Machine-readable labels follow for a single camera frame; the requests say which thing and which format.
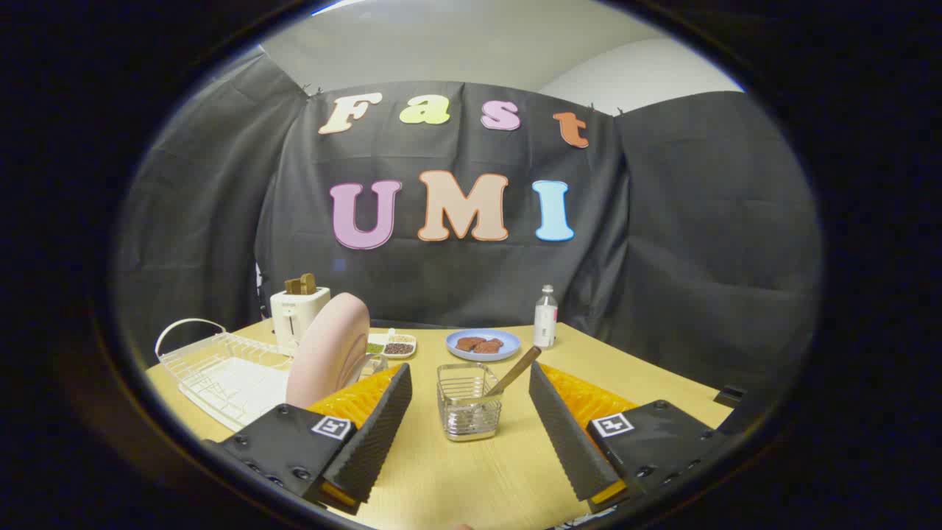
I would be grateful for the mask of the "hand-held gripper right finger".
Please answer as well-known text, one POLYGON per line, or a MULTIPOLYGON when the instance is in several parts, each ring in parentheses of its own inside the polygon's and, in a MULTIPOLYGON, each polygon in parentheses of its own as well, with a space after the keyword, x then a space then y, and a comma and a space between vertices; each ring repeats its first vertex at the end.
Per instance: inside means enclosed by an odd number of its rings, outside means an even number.
POLYGON ((728 433, 669 400, 634 405, 535 361, 529 396, 576 499, 592 512, 659 494, 717 459, 728 433))

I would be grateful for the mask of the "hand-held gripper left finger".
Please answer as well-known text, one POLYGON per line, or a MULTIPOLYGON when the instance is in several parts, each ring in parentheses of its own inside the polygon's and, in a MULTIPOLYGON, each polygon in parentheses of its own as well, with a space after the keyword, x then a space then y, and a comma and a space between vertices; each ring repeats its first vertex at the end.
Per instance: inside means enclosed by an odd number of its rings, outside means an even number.
POLYGON ((354 515, 369 499, 413 396, 409 364, 306 409, 279 403, 222 442, 202 444, 246 476, 354 515))

